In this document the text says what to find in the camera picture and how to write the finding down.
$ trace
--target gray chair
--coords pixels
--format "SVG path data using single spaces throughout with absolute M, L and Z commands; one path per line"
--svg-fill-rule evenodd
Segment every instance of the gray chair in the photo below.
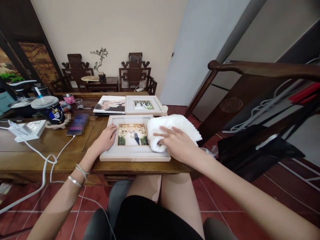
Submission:
M 121 203 L 125 199 L 131 184 L 131 180 L 118 181 L 110 191 L 106 213 L 112 229 L 114 229 Z M 206 240 L 238 240 L 225 224 L 213 218 L 208 218 L 204 222 L 203 230 Z M 92 215 L 82 240 L 89 239 L 113 239 L 108 220 L 101 208 Z

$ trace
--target white photo frame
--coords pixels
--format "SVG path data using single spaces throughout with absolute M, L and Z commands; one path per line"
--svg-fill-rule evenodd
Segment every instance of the white photo frame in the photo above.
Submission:
M 167 152 L 154 152 L 149 145 L 146 145 L 146 142 L 149 144 L 149 140 L 145 141 L 145 136 L 148 139 L 147 122 L 151 118 L 153 118 L 153 115 L 109 116 L 108 126 L 113 123 L 117 125 L 118 129 L 116 130 L 115 142 L 108 151 L 100 154 L 100 161 L 169 162 L 171 157 Z M 139 135 L 139 138 L 134 138 L 135 133 Z
M 167 110 L 157 96 L 126 96 L 126 115 L 166 116 Z

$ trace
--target straw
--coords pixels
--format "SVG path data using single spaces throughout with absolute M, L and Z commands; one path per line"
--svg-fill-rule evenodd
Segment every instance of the straw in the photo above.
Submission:
M 39 91 L 39 88 L 38 87 L 34 87 L 34 89 L 37 91 L 37 94 L 39 95 L 39 98 L 41 98 L 43 100 L 42 95 L 41 95 L 41 93 Z

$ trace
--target red cloth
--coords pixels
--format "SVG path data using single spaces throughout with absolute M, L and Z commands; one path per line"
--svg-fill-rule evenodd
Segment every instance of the red cloth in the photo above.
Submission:
M 292 97 L 289 98 L 290 101 L 292 102 L 298 102 L 301 99 L 303 99 L 304 97 L 310 95 L 311 93 L 315 92 L 316 90 L 318 90 L 320 88 L 320 83 L 314 83 L 311 86 L 307 87 L 306 89 L 302 90 L 301 92 L 293 95 Z M 313 99 L 316 95 L 313 95 L 311 97 L 308 97 L 307 99 L 303 100 L 301 103 L 299 104 L 304 104 L 309 102 L 311 99 Z

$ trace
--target framed photograph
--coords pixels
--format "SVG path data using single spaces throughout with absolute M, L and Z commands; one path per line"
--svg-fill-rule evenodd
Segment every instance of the framed photograph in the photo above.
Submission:
M 114 144 L 100 154 L 100 161 L 169 162 L 167 152 L 157 153 L 149 146 L 147 122 L 152 118 L 153 115 L 109 116 L 108 126 L 113 123 L 118 129 Z
M 126 113 L 126 98 L 122 96 L 102 96 L 93 109 L 94 113 Z
M 157 96 L 126 96 L 126 114 L 152 114 L 166 116 L 167 111 Z

